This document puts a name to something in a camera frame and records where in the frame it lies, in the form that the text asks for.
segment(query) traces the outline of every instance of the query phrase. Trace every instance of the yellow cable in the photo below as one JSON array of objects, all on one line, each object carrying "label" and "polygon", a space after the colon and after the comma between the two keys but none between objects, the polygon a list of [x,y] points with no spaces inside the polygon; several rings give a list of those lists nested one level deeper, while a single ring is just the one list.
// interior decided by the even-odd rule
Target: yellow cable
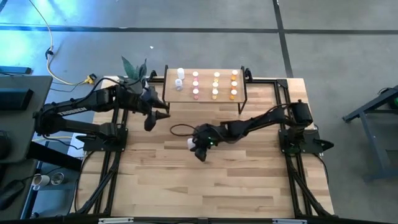
[{"label": "yellow cable", "polygon": [[[53,37],[52,37],[52,32],[51,32],[50,26],[49,26],[49,24],[47,23],[47,21],[44,19],[44,16],[42,15],[42,13],[37,9],[37,7],[35,6],[35,4],[33,4],[33,2],[32,2],[31,0],[29,0],[29,2],[33,5],[33,7],[36,9],[36,11],[39,13],[39,15],[42,17],[43,21],[45,22],[45,25],[47,26],[47,29],[48,29],[49,32],[50,32],[51,45],[50,45],[49,50],[52,51],[52,49],[53,49]],[[52,73],[52,72],[51,72],[51,69],[50,69],[50,55],[49,55],[49,54],[47,55],[47,71],[49,71],[49,74],[50,74],[53,78],[55,78],[56,80],[58,80],[58,81],[60,81],[60,82],[62,82],[62,83],[64,83],[64,84],[66,84],[66,85],[81,85],[81,84],[84,84],[84,83],[87,83],[87,82],[88,82],[87,80],[84,80],[84,81],[82,81],[82,82],[80,82],[80,83],[70,83],[70,82],[66,82],[65,80],[62,80],[61,78],[59,78],[59,77],[57,77],[56,75],[54,75],[54,73]]]},{"label": "yellow cable", "polygon": [[[54,137],[51,137],[51,138],[54,138],[54,139],[63,139],[63,138],[71,139],[72,137],[69,137],[69,136],[54,136]],[[43,141],[43,140],[51,140],[51,139],[39,138],[39,139],[33,139],[32,141]]]}]

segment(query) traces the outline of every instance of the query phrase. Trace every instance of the concrete floor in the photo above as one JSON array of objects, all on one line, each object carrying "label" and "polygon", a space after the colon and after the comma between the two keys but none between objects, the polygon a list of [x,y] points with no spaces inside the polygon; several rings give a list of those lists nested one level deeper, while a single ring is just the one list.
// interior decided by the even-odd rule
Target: concrete floor
[{"label": "concrete floor", "polygon": [[[275,29],[272,0],[78,0],[34,1],[51,25],[106,27],[199,27]],[[397,1],[279,0],[286,29],[398,29]],[[8,1],[3,24],[43,24],[26,0]],[[255,77],[286,77],[278,34],[190,34],[128,32],[54,32],[57,56],[52,70],[78,82],[87,75],[121,75],[121,55],[132,63],[148,58],[148,70],[164,65],[195,68],[251,68]],[[330,193],[340,217],[395,223],[398,179],[365,183],[374,170],[361,123],[341,117],[398,83],[396,35],[286,35],[295,78],[304,78],[315,123],[323,139],[335,143],[325,153]],[[49,34],[0,31],[0,65],[28,66],[46,75],[44,52]],[[70,89],[53,85],[53,88]],[[51,91],[50,101],[80,97]],[[91,121],[92,113],[73,119]],[[384,128],[377,122],[377,137]]]}]

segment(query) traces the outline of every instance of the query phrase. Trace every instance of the wooden tabletop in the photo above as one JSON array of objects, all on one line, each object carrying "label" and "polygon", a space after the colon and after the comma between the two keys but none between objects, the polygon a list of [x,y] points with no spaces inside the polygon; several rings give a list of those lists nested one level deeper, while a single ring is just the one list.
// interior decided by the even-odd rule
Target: wooden tabletop
[{"label": "wooden tabletop", "polygon": [[[185,78],[182,80],[183,89],[177,91],[175,87],[175,80],[178,78],[177,69],[167,69],[166,82],[165,82],[165,101],[169,103],[179,102],[206,102],[206,103],[242,103],[244,102],[244,82],[243,72],[241,69],[236,69],[238,74],[236,75],[236,86],[237,94],[235,99],[231,100],[231,75],[232,69],[184,69]],[[198,72],[197,76],[199,82],[199,99],[193,99],[193,72]],[[218,79],[218,94],[217,99],[212,99],[214,73],[220,73]]]},{"label": "wooden tabletop", "polygon": [[[303,79],[291,78],[288,83],[292,101],[308,102]],[[108,85],[111,82],[104,81],[103,87]],[[155,87],[161,94],[162,85]],[[144,131],[146,117],[130,113],[129,139],[119,166],[112,216],[293,217],[285,158],[277,138],[278,125],[252,132],[236,144],[221,143],[208,151],[204,163],[187,149],[188,137],[169,132],[172,125],[179,123],[218,125],[220,121],[248,119],[274,105],[271,85],[248,84],[248,102],[240,116],[236,104],[173,103],[171,117],[158,121],[147,132]],[[112,111],[96,113],[93,122],[110,122],[111,117]],[[189,128],[174,131],[192,132]],[[78,207],[98,185],[103,156],[103,152],[96,152],[86,163],[79,185]],[[309,189],[333,213],[322,163],[313,155],[303,154],[303,164]],[[298,194],[304,211],[300,190]],[[102,207],[107,196],[104,194]]]}]

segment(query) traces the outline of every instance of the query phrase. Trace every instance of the wooden board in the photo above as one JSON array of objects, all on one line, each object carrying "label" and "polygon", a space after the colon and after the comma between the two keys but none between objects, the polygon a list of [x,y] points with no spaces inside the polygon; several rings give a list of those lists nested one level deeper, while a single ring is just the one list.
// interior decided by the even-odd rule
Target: wooden board
[{"label": "wooden board", "polygon": [[[242,70],[236,69],[238,74],[236,75],[236,82],[238,83],[236,90],[238,94],[235,95],[235,99],[231,100],[231,74],[232,69],[184,69],[185,78],[182,80],[183,89],[177,91],[175,89],[175,80],[178,78],[177,69],[168,69],[166,75],[166,90],[165,90],[165,101],[166,102],[207,102],[207,103],[242,103],[244,101],[244,83]],[[199,99],[193,99],[193,72],[198,72],[199,81]],[[214,73],[219,72],[220,77],[218,80],[218,95],[217,99],[212,99]]]},{"label": "wooden board", "polygon": [[[292,101],[308,102],[304,81],[288,79]],[[156,85],[159,93],[162,85]],[[173,136],[171,125],[248,119],[275,105],[271,85],[248,85],[248,102],[241,116],[236,104],[172,103],[171,117],[144,131],[145,116],[129,114],[129,139],[122,154],[112,216],[125,217],[293,217],[285,159],[274,125],[250,133],[236,144],[222,143],[208,151],[205,163],[187,149],[187,138]],[[94,123],[110,122],[112,111],[96,113]],[[189,128],[176,129],[191,133]],[[96,152],[81,175],[78,207],[98,185],[104,153]],[[308,187],[333,213],[322,163],[303,155]],[[298,191],[302,211],[301,191]],[[104,194],[102,208],[108,194]]]}]

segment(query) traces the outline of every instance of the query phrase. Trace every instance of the white cable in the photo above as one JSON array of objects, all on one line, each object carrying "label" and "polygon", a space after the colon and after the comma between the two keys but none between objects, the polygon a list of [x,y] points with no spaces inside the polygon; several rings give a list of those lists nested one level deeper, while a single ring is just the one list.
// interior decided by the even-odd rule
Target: white cable
[{"label": "white cable", "polygon": [[[45,22],[45,25],[47,26],[47,29],[49,30],[50,38],[51,38],[51,45],[50,45],[49,50],[52,51],[52,49],[53,49],[53,37],[52,37],[52,32],[51,32],[50,26],[47,23],[47,21],[44,19],[44,16],[42,15],[42,13],[37,9],[35,4],[33,4],[33,2],[31,0],[29,0],[29,2],[33,5],[33,7],[36,9],[36,11],[39,13],[39,15],[42,17],[43,21]],[[52,73],[51,69],[50,69],[50,55],[47,55],[47,71],[49,71],[49,74],[53,78],[55,78],[56,80],[58,80],[58,81],[60,81],[60,82],[62,82],[64,84],[67,84],[67,85],[81,85],[81,84],[86,83],[86,81],[80,82],[80,83],[69,83],[69,82],[66,82],[65,80],[62,80],[61,78],[57,77],[56,75],[54,75],[54,73]]]}]

